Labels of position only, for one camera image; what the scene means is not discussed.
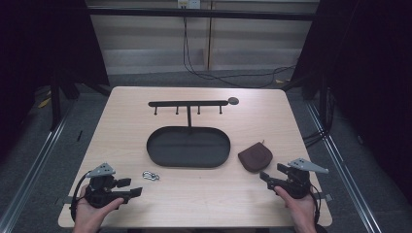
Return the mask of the person's left hand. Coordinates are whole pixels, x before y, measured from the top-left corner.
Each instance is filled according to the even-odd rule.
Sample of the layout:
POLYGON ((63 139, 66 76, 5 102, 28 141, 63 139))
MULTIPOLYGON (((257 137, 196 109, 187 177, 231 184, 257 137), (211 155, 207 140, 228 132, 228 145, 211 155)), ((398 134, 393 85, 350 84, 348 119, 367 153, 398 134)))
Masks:
POLYGON ((103 208, 94 208, 85 198, 79 200, 72 233, 97 233, 104 218, 122 203, 123 199, 117 198, 103 208))

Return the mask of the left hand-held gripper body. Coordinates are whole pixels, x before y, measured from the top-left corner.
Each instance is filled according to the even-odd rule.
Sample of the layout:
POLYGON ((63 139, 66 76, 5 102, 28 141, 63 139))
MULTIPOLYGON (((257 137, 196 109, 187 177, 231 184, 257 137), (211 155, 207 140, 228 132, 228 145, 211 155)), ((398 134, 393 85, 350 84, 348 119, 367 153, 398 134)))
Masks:
POLYGON ((106 162, 86 173, 89 185, 86 188, 85 199, 94 208, 103 208, 116 199, 112 189, 117 180, 116 171, 106 162))

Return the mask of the black horizontal frame bar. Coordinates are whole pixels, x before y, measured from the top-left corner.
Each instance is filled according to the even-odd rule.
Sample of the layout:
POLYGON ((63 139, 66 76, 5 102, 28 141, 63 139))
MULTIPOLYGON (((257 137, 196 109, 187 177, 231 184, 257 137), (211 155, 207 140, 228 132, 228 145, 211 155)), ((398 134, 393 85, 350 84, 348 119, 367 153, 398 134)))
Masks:
POLYGON ((221 10, 185 10, 185 9, 140 9, 140 8, 108 8, 90 7, 86 11, 90 15, 101 16, 142 16, 142 17, 205 17, 205 18, 241 18, 313 21, 320 17, 315 14, 245 12, 221 10))

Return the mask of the brown leather pouch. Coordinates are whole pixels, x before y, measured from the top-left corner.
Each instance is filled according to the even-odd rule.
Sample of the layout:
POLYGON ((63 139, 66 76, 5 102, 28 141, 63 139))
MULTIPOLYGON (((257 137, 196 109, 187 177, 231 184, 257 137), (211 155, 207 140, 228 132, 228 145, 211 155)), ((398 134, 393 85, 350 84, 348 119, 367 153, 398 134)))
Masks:
POLYGON ((247 171, 257 173, 270 164, 273 153, 263 143, 257 142, 239 152, 238 158, 247 171))

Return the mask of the white wall socket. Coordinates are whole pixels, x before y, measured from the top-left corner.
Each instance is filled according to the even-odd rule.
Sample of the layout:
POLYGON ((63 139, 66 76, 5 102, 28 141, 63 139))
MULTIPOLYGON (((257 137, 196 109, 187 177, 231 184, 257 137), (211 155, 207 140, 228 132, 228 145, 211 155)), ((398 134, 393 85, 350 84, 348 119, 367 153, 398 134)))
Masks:
POLYGON ((177 6, 179 9, 200 10, 201 1, 200 0, 178 0, 177 6))

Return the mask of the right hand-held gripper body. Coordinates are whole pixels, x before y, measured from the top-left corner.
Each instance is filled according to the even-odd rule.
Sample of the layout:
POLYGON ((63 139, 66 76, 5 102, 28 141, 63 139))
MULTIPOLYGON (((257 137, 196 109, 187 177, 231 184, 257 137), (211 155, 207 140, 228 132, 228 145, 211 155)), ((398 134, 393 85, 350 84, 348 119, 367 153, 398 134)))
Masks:
POLYGON ((323 168, 304 158, 295 159, 286 165, 291 167, 291 171, 286 175, 287 179, 283 189, 294 199, 305 197, 311 188, 310 173, 327 174, 328 169, 323 168))

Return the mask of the metal floor rail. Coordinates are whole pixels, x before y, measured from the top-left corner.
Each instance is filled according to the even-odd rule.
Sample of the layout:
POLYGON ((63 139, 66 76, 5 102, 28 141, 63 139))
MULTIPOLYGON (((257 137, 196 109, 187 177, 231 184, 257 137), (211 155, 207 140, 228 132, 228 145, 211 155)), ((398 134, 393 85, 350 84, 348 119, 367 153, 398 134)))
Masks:
POLYGON ((67 117, 70 115, 73 108, 74 103, 71 102, 61 119, 58 121, 56 127, 48 134, 33 165, 30 167, 22 184, 19 186, 16 196, 6 209, 5 214, 0 218, 0 233, 12 233, 15 228, 17 220, 27 203, 35 183, 38 181, 41 172, 44 170, 44 167, 65 127, 67 117))
POLYGON ((333 138, 328 135, 323 125, 321 124, 320 114, 316 106, 313 103, 306 104, 308 112, 315 123, 317 130, 322 135, 323 144, 326 147, 326 150, 346 188, 349 193, 349 196, 355 205, 355 208, 360 216, 360 219, 368 233, 383 233, 375 215, 371 211, 369 205, 367 204, 364 196, 361 194, 361 191, 355 182, 349 168, 347 167, 340 150, 337 145, 334 143, 333 138))

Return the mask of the dark curtain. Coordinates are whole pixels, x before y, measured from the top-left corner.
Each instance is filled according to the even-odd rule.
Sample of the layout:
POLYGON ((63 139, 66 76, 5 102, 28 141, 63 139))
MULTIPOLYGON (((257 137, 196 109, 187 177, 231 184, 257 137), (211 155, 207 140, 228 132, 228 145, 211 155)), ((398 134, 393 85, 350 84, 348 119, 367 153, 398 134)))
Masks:
POLYGON ((412 0, 320 0, 292 81, 326 84, 412 205, 412 0))
POLYGON ((38 87, 109 83, 86 0, 0 0, 0 161, 38 87))

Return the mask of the black key rack with tray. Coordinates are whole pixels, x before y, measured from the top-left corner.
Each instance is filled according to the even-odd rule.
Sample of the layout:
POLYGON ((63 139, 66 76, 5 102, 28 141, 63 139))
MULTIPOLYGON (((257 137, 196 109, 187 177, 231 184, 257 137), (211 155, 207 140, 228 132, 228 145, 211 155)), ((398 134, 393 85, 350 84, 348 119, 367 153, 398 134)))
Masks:
POLYGON ((176 114, 180 108, 187 109, 187 126, 163 126, 154 131, 147 143, 146 149, 152 162, 164 167, 177 168, 216 168, 224 164, 230 154, 231 142, 229 137, 220 129, 205 126, 193 126, 191 108, 197 108, 200 114, 202 107, 219 108, 237 105, 239 99, 229 97, 227 100, 197 100, 197 101, 152 101, 148 105, 154 108, 173 107, 176 114))

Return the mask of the person's right hand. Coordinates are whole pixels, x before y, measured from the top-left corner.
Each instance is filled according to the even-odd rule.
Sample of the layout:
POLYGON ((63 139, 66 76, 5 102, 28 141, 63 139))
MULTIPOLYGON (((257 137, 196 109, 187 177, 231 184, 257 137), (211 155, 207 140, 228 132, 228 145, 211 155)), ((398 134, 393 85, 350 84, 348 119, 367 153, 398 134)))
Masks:
POLYGON ((301 199, 294 199, 280 186, 275 186, 274 191, 284 200, 285 206, 289 209, 296 233, 317 233, 315 203, 310 194, 301 199))

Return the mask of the black stand leg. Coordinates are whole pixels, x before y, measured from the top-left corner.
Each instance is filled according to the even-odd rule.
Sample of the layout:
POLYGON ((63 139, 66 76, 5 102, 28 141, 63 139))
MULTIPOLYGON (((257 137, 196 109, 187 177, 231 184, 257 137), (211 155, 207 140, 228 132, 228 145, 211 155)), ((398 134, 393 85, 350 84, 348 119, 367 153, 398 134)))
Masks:
POLYGON ((51 109, 51 131, 53 131, 61 121, 60 91, 57 83, 51 85, 51 109))

